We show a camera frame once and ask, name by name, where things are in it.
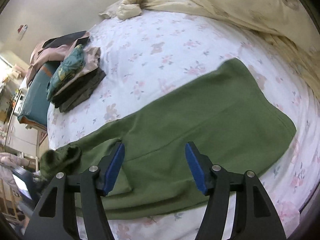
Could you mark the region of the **green pants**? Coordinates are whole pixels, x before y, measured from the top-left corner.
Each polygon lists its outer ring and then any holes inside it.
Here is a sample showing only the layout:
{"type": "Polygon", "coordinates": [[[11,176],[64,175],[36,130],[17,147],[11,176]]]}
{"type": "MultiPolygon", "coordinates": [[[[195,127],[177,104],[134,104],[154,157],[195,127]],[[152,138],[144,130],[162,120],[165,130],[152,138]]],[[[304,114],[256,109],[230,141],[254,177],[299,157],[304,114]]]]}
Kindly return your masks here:
{"type": "Polygon", "coordinates": [[[120,141],[124,162],[103,206],[109,219],[136,219],[206,204],[184,155],[186,143],[194,142],[227,171],[260,174],[287,151],[295,133],[292,120],[268,102],[247,67],[231,59],[137,112],[47,151],[40,171],[47,179],[79,174],[120,141]]]}

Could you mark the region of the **dark camouflage folded pants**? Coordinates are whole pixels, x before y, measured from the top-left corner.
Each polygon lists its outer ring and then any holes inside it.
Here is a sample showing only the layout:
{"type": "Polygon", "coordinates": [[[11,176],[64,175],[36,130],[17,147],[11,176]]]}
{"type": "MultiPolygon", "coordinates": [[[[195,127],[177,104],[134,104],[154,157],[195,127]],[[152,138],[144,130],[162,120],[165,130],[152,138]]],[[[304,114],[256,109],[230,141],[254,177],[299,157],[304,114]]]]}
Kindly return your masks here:
{"type": "Polygon", "coordinates": [[[60,113],[67,113],[89,99],[94,90],[106,76],[100,68],[79,77],[60,94],[53,96],[52,103],[60,113]]]}

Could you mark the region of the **teal floral folded garment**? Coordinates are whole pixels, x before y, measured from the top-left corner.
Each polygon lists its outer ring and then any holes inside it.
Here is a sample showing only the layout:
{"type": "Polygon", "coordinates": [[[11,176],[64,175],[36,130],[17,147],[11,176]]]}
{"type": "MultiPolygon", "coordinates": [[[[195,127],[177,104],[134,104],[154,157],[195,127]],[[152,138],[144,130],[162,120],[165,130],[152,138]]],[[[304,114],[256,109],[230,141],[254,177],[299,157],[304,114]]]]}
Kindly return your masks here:
{"type": "Polygon", "coordinates": [[[51,101],[54,94],[68,81],[75,77],[85,65],[84,46],[77,45],[62,61],[47,86],[47,100],[51,101]]]}

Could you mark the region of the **pink beige folded garment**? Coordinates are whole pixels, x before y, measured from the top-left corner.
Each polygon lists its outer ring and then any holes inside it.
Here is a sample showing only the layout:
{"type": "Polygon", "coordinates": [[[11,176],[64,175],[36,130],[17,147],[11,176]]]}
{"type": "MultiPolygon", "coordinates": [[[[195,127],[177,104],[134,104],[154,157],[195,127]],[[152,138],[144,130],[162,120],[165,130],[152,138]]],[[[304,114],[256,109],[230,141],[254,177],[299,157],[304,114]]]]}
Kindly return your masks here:
{"type": "Polygon", "coordinates": [[[68,81],[64,86],[62,86],[55,94],[60,94],[67,86],[71,85],[79,77],[84,76],[85,74],[92,72],[93,70],[100,67],[100,55],[101,51],[99,47],[87,46],[84,47],[84,57],[85,65],[83,69],[78,72],[70,81],[68,81]]]}

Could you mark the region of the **floral white bed sheet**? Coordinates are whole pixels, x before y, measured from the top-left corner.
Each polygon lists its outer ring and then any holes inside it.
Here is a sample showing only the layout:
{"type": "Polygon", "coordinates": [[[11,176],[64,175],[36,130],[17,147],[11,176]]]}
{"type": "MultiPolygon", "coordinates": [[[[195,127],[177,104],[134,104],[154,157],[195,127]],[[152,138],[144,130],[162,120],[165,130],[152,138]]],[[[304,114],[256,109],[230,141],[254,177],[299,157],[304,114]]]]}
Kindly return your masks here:
{"type": "Polygon", "coordinates": [[[101,49],[106,77],[69,113],[49,107],[50,148],[76,141],[236,57],[297,129],[284,156],[260,178],[285,233],[294,232],[319,182],[319,101],[286,59],[251,31],[172,12],[146,10],[125,21],[105,20],[90,35],[91,45],[101,49]]]}

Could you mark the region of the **cream pillow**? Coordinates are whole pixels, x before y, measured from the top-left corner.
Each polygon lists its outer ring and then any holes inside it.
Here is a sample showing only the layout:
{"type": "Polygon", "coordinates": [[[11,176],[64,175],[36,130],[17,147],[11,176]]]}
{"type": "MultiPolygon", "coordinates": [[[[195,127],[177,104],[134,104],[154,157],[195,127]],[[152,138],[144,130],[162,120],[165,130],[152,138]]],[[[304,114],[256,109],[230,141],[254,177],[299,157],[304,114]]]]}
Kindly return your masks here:
{"type": "Polygon", "coordinates": [[[121,6],[123,5],[123,0],[118,0],[117,2],[109,5],[103,12],[98,15],[104,19],[119,18],[120,20],[126,20],[122,12],[121,6]]]}

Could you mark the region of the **cream yellow quilt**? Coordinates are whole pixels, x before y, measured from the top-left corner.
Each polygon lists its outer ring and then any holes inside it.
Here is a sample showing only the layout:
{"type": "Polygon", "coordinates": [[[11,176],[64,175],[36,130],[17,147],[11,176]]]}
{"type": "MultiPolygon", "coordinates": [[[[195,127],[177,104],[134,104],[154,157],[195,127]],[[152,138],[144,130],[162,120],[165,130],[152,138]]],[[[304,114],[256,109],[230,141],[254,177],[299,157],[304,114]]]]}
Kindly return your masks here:
{"type": "Polygon", "coordinates": [[[299,0],[122,0],[116,15],[125,20],[142,9],[206,16],[257,31],[319,94],[319,32],[299,0]]]}

